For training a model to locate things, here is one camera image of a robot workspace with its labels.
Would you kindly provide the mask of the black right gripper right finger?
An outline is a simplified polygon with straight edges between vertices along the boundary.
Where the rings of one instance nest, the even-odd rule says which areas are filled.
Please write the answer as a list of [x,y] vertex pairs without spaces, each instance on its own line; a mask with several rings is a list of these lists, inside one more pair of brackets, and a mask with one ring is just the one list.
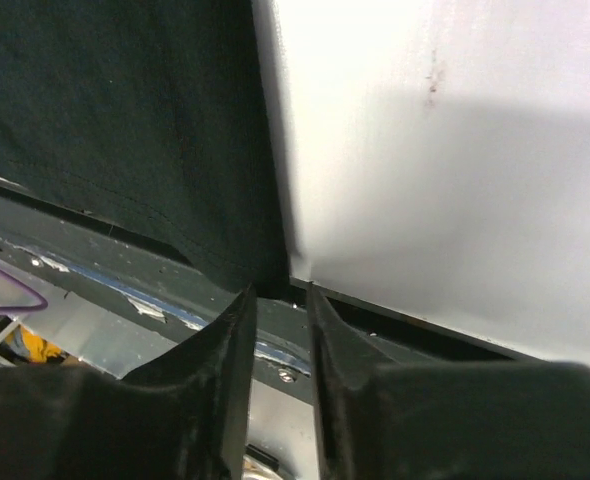
[[324,479],[590,479],[590,368],[406,363],[307,290]]

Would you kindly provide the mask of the black printed t shirt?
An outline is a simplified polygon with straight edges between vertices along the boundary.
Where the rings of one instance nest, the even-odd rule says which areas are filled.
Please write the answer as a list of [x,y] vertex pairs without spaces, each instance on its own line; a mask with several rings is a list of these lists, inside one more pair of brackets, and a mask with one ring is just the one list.
[[288,284],[248,1],[0,1],[0,177],[226,290]]

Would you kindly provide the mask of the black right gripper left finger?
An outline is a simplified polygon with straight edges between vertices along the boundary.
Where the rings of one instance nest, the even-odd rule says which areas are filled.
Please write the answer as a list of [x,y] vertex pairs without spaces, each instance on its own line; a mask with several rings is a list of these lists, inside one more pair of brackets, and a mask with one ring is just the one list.
[[0,479],[238,479],[257,324],[254,288],[120,379],[0,368]]

